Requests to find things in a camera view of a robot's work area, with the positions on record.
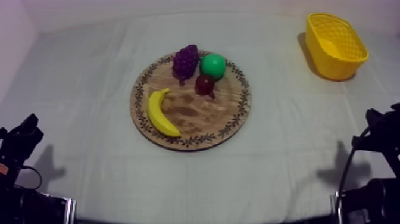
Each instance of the wooden plate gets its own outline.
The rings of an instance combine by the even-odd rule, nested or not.
[[[209,54],[199,51],[200,56]],[[225,76],[215,84],[212,100],[195,93],[195,75],[184,86],[172,75],[175,53],[168,54],[147,67],[136,80],[130,95],[133,123],[150,141],[176,151],[199,151],[222,143],[244,124],[251,106],[249,83],[242,71],[226,59]],[[148,98],[153,91],[170,88],[162,103],[167,118],[181,132],[180,137],[165,136],[148,119]]]

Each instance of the white tablecloth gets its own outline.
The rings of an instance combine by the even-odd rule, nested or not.
[[[174,14],[41,34],[0,104],[0,125],[38,116],[45,137],[26,164],[42,172],[40,190],[77,199],[79,217],[273,223],[328,214],[366,109],[400,100],[398,36],[355,28],[370,59],[346,82],[310,70],[299,17]],[[141,71],[188,44],[235,62],[253,95],[234,137],[190,154],[146,140],[129,113]],[[381,155],[356,153],[348,187],[391,175]]]

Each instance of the grape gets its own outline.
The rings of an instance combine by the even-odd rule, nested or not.
[[[176,53],[172,70],[181,85],[195,74],[198,61],[199,54],[196,45],[189,45]]]

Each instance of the yellow banana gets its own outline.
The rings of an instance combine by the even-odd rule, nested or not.
[[[164,96],[169,91],[169,88],[165,88],[160,91],[154,91],[151,94],[148,105],[149,118],[154,127],[161,133],[172,137],[178,137],[180,136],[179,130],[161,111],[161,104],[163,103]]]

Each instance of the yellow plastic basket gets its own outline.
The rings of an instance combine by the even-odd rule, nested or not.
[[[305,42],[318,72],[328,79],[349,79],[368,59],[368,51],[351,25],[333,15],[308,15]]]

